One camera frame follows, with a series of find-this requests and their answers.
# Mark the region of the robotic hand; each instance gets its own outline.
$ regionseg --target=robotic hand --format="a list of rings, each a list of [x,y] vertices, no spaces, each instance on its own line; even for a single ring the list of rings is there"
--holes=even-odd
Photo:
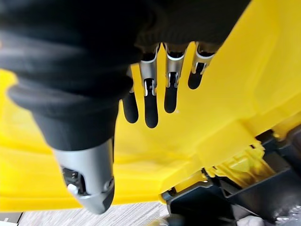
[[[167,54],[165,111],[172,113],[187,43],[202,41],[189,83],[195,89],[248,3],[0,0],[0,68],[18,78],[8,94],[31,111],[81,204],[100,214],[112,203],[119,100],[126,119],[138,119],[129,65],[140,62],[145,122],[154,128],[159,43]]]

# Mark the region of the yellow plastic container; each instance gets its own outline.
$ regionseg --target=yellow plastic container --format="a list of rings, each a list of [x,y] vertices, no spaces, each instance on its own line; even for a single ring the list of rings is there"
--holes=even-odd
[[[114,204],[160,200],[173,186],[182,190],[205,180],[202,168],[243,187],[273,174],[254,137],[270,128],[284,137],[301,124],[300,9],[299,0],[253,0],[196,90],[187,85],[191,43],[173,114],[164,111],[166,56],[160,48],[155,129],[145,126],[139,69],[132,66],[139,120],[127,123],[120,103]],[[6,97],[14,82],[0,71],[0,211],[79,207],[31,115]]]

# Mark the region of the yellow plastic surface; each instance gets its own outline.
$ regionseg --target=yellow plastic surface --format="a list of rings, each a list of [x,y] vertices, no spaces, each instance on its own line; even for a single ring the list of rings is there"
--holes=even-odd
[[[300,121],[300,9],[299,0],[253,0],[196,90],[187,85],[195,47],[190,44],[173,114],[164,111],[161,48],[155,129],[145,126],[139,69],[132,67],[139,120],[127,123],[120,103],[114,204],[159,200],[159,194],[181,187],[202,168],[242,186],[273,173],[260,160],[254,137],[270,128],[284,137]],[[79,207],[30,114],[5,96],[13,82],[11,74],[0,71],[0,211]],[[254,156],[250,145],[257,149]]]

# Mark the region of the gray carpet floor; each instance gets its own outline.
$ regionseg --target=gray carpet floor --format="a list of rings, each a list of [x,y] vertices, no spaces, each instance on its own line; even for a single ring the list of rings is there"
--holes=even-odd
[[[26,212],[19,226],[144,226],[166,215],[166,205],[148,202],[111,206],[102,215],[85,209]]]

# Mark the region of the black finger pad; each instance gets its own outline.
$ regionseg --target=black finger pad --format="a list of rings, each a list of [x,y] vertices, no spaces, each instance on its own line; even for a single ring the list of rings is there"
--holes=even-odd
[[[190,89],[196,89],[197,87],[199,87],[199,85],[201,84],[201,80],[202,80],[202,76],[201,74],[193,74],[190,73],[189,75],[189,79],[188,79],[188,86]]]
[[[175,111],[177,105],[177,88],[170,86],[165,89],[164,109],[167,113]]]
[[[126,120],[129,123],[135,123],[138,120],[138,108],[135,99],[135,93],[128,93],[123,101],[123,110]]]
[[[149,128],[155,128],[158,124],[157,97],[152,94],[144,97],[145,123]]]

